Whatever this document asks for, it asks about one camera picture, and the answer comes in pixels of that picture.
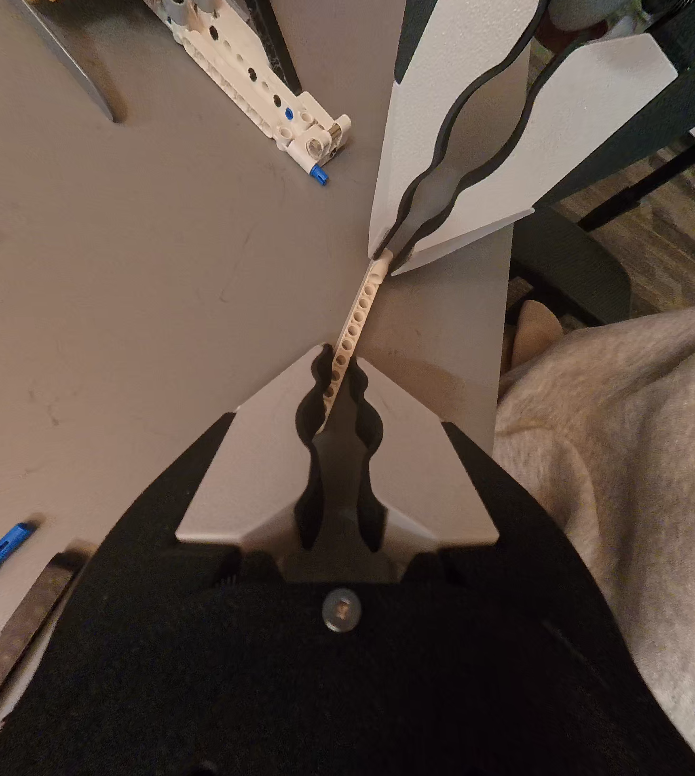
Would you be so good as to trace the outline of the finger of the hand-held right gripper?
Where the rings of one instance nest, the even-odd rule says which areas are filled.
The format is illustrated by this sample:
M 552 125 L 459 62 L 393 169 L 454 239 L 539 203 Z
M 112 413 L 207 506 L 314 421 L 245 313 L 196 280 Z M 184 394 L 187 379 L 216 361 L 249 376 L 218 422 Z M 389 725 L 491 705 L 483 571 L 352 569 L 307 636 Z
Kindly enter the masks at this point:
M 412 198 L 444 159 L 458 114 L 513 63 L 546 2 L 407 2 L 394 66 L 368 237 L 375 258 L 401 231 Z
M 545 80 L 519 139 L 497 170 L 458 194 L 448 218 L 419 239 L 398 276 L 534 212 L 544 194 L 678 76 L 650 34 L 587 44 Z

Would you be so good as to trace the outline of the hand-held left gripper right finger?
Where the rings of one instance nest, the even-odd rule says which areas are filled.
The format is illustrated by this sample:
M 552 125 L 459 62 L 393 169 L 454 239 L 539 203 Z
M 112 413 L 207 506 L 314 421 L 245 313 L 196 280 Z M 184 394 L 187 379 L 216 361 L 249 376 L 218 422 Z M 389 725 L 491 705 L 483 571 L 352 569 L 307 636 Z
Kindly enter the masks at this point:
M 363 358 L 355 359 L 361 464 L 357 521 L 367 548 L 400 574 L 414 558 L 493 546 L 499 531 L 439 417 Z

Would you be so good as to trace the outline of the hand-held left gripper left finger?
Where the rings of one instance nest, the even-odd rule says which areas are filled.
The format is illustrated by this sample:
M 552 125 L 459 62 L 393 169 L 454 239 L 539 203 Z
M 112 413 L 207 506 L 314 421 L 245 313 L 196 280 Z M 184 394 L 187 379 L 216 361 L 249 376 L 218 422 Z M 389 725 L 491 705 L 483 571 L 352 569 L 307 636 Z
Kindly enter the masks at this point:
M 265 552 L 277 562 L 313 549 L 324 520 L 313 441 L 325 420 L 332 358 L 329 344 L 310 348 L 230 414 L 176 530 L 179 542 Z

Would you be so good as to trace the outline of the long white lego beam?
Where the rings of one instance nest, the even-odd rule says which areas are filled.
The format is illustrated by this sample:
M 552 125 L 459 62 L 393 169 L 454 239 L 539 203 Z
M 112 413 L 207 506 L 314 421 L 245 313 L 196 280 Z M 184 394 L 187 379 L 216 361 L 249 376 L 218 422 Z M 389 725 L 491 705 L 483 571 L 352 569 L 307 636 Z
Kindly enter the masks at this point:
M 351 357 L 356 351 L 363 327 L 378 295 L 379 288 L 388 274 L 392 260 L 392 252 L 384 249 L 378 258 L 370 261 L 363 276 L 362 283 L 333 349 L 331 381 L 323 393 L 325 417 L 319 432 L 324 430 L 328 422 Z

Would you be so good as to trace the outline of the partly built lego aircraft model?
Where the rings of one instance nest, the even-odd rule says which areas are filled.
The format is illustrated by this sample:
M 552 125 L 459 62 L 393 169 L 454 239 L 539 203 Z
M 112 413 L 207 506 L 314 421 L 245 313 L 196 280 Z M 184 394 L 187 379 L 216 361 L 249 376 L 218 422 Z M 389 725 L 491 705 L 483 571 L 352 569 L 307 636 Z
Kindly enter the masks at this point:
M 67 44 L 79 25 L 134 20 L 142 5 L 263 135 L 327 184 L 324 167 L 349 139 L 351 118 L 332 117 L 302 89 L 271 2 L 12 2 L 110 122 L 120 122 L 116 105 Z

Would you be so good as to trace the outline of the black office chair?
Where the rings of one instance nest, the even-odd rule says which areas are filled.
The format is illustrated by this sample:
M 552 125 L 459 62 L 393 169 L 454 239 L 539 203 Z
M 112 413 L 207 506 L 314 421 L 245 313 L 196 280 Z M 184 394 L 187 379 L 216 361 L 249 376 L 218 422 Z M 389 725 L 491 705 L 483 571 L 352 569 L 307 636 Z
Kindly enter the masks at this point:
M 543 208 L 513 224 L 509 279 L 530 290 L 507 309 L 517 323 L 527 301 L 544 304 L 556 317 L 573 316 L 588 327 L 626 321 L 632 285 L 621 263 L 578 224 Z

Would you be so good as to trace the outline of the person's leg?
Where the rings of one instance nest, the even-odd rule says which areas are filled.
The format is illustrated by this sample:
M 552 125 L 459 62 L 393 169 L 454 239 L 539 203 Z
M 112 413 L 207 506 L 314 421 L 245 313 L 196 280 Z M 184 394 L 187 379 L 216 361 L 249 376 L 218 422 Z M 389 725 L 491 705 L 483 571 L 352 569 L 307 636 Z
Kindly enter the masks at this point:
M 559 319 L 544 304 L 521 300 L 507 312 L 501 347 L 500 375 L 526 365 L 564 336 Z

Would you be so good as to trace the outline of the long black flat bar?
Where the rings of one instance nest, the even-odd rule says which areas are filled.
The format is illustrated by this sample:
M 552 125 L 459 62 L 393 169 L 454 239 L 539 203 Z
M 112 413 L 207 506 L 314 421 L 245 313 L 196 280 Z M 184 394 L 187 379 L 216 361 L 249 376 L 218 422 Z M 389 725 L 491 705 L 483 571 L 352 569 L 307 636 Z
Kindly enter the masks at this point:
M 55 554 L 0 630 L 0 732 L 37 672 L 81 573 L 99 545 L 76 538 Z

